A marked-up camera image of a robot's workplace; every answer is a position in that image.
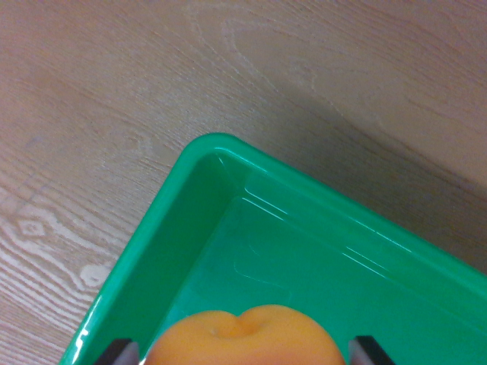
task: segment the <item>tray rim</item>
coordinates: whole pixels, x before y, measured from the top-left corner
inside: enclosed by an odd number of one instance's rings
[[[129,277],[133,264],[144,252],[146,245],[137,243],[148,242],[155,234],[196,164],[216,153],[223,153],[249,164],[292,189],[305,190],[307,195],[341,205],[343,211],[347,210],[348,217],[391,242],[400,243],[399,246],[410,251],[417,259],[425,261],[442,275],[476,292],[487,303],[487,276],[482,272],[239,138],[226,133],[209,133],[192,140],[181,152],[74,333],[59,361],[60,365],[75,363],[83,337],[96,330],[100,322],[97,319],[103,318],[110,311],[111,304]]]

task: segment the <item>table surface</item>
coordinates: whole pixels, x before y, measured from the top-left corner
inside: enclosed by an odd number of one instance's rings
[[[0,363],[56,363],[184,146],[230,132],[487,272],[487,6],[3,2]]]

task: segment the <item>orange fruit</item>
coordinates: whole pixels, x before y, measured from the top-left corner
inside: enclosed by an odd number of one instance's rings
[[[210,311],[169,328],[145,365],[345,365],[328,333],[285,306],[258,306],[240,316]]]

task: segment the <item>green plastic tray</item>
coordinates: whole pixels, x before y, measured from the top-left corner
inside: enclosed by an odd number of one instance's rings
[[[229,135],[181,154],[68,346],[91,365],[114,338],[145,355],[185,316],[277,303],[345,358],[373,335],[398,365],[487,363],[487,277]]]

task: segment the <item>wood grain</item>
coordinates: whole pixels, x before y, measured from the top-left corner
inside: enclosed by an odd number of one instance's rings
[[[487,273],[487,6],[2,2],[0,363],[55,363],[182,148],[230,132]]]

